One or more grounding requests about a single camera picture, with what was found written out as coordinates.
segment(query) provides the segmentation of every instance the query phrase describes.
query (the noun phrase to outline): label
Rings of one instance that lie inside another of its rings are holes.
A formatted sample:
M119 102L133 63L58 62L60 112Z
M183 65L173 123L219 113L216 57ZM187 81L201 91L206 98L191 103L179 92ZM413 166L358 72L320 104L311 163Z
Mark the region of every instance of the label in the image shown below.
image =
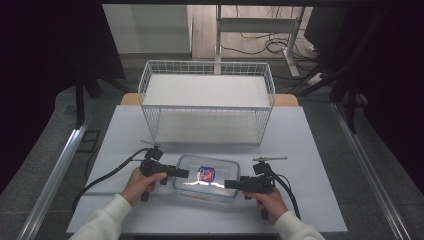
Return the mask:
M201 166L197 171L197 180L204 182L213 182L215 179L215 169Z

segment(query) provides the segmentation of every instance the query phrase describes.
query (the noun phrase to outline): hand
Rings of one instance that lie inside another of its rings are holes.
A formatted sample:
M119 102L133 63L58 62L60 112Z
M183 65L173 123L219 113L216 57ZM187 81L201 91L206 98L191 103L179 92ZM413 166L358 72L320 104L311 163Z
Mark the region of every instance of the hand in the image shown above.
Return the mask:
M155 182L166 178L166 173L156 173L150 177L144 176L139 168L133 170L130 179L121 196L124 197L131 206L135 206L141 198L144 191L153 192L155 190Z
M278 188L274 188L274 190L268 194L249 192L243 193L248 197L256 198L256 207L259 210L262 210L263 208L268 210L269 221L272 224L274 224L278 220L278 218L281 217L281 215L288 211L286 203L284 202L283 197L281 197Z

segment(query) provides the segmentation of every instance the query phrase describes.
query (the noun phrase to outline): white wall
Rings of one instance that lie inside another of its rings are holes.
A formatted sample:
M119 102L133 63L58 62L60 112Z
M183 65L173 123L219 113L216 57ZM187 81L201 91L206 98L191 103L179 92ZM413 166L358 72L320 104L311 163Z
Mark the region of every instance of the white wall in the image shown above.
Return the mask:
M189 53L191 6L103 4L119 53Z

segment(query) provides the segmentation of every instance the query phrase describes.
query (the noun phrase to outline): white sleeve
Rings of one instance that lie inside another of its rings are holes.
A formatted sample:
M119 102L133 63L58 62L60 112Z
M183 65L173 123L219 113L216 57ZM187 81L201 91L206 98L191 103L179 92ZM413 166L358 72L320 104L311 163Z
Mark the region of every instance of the white sleeve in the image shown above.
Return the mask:
M91 213L85 224L70 239L118 239L121 235L121 223L131 209L128 201L116 194L104 208Z
M311 225L306 225L293 212L288 211L274 224L283 240L325 240Z

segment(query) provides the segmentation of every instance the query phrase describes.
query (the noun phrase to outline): white wire basket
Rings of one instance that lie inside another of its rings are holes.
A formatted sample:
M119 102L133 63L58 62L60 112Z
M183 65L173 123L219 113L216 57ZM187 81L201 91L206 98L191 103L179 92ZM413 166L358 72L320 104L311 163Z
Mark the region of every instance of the white wire basket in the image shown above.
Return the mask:
M259 145L275 88L266 63L148 61L138 94L155 143Z

